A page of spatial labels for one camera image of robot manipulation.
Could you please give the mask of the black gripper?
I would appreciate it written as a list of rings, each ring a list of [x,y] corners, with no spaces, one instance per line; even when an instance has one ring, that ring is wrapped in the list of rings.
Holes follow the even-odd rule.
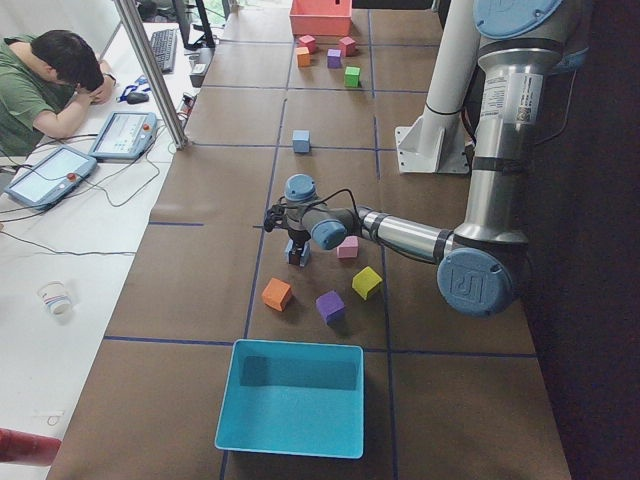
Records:
[[[307,243],[310,240],[310,234],[308,231],[306,230],[298,230],[298,229],[294,229],[294,228],[289,228],[288,229],[288,235],[289,238],[292,240],[293,243],[291,243],[288,246],[288,263],[290,265],[298,265],[299,266],[306,266],[307,264]],[[303,249],[301,251],[300,254],[300,261],[299,261],[299,253],[298,253],[298,249],[297,246],[303,246]]]

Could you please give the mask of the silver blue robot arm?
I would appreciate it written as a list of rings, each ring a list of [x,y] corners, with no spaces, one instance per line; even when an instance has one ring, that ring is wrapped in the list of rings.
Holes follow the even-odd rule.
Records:
[[[291,176],[267,210],[266,231],[285,230],[299,263],[356,235],[437,268],[458,312],[486,317],[520,295],[528,274],[522,204],[546,79],[578,69],[588,50],[588,1],[453,1],[423,113],[395,133],[403,173],[466,173],[464,221],[452,230],[365,206],[331,208],[314,180]]]

